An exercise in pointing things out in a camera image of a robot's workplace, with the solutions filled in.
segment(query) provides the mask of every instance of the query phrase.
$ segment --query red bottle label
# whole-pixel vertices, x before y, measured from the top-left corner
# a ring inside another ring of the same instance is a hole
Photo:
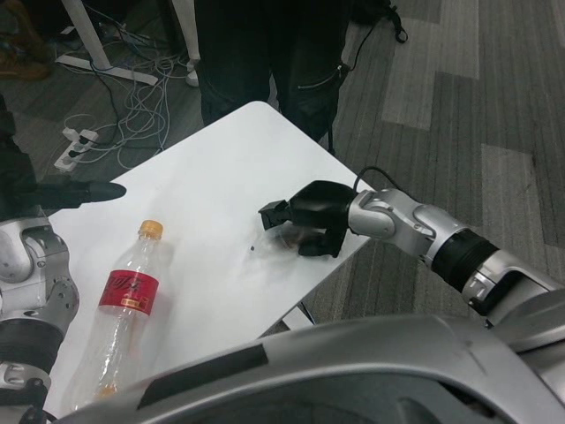
[[[129,307],[150,315],[158,286],[152,276],[140,272],[112,271],[98,306]]]

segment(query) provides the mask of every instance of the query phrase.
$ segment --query desk leg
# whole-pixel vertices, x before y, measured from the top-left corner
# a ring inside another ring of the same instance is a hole
[[[172,0],[178,22],[183,30],[188,56],[192,61],[200,60],[194,0]]]
[[[282,318],[282,322],[284,322],[289,329],[305,329],[313,326],[299,307],[295,307],[288,312],[286,316]]]
[[[72,24],[77,28],[80,39],[84,42],[88,50],[88,54],[92,58],[92,62],[99,73],[107,73],[115,77],[126,78],[128,80],[136,79],[139,82],[144,82],[148,85],[154,86],[158,79],[153,75],[146,75],[144,73],[132,72],[123,68],[114,68],[110,64],[104,47],[98,38],[98,34],[88,17],[87,10],[81,0],[62,0],[64,8],[67,10]],[[59,64],[68,64],[78,68],[92,71],[90,62],[85,59],[79,59],[71,56],[60,56],[56,59]]]

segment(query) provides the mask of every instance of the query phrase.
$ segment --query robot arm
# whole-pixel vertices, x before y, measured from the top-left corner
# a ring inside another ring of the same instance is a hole
[[[38,184],[14,133],[0,95],[0,416],[14,413],[32,423],[44,422],[49,372],[79,307],[67,246],[41,207],[78,208],[121,197],[125,189],[68,178]]]
[[[563,288],[512,254],[500,250],[446,211],[418,203],[396,189],[355,193],[346,185],[314,181],[290,201],[260,211],[265,229],[292,221],[325,229],[299,249],[306,256],[339,254],[345,232],[397,246],[422,261],[490,324],[525,301]]]

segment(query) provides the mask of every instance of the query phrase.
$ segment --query plastic bottle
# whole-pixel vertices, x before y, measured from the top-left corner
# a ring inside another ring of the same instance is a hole
[[[140,341],[161,277],[162,225],[144,221],[139,239],[109,274],[87,350],[64,394],[67,413],[136,382]]]

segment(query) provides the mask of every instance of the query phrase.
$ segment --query shoe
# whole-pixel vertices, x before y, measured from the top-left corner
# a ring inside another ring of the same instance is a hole
[[[45,64],[18,57],[11,51],[0,49],[0,80],[45,80],[51,70]]]
[[[47,63],[52,58],[49,47],[35,31],[25,5],[20,0],[5,0],[4,7],[18,21],[19,32],[13,35],[5,35],[3,38],[11,46],[24,50],[28,55],[38,62]]]
[[[186,70],[188,72],[194,71],[199,61],[200,59],[190,59],[188,62],[186,62]]]
[[[185,81],[186,81],[186,84],[188,84],[191,87],[198,87],[199,86],[198,75],[196,74],[196,71],[192,71],[188,75],[186,75]]]

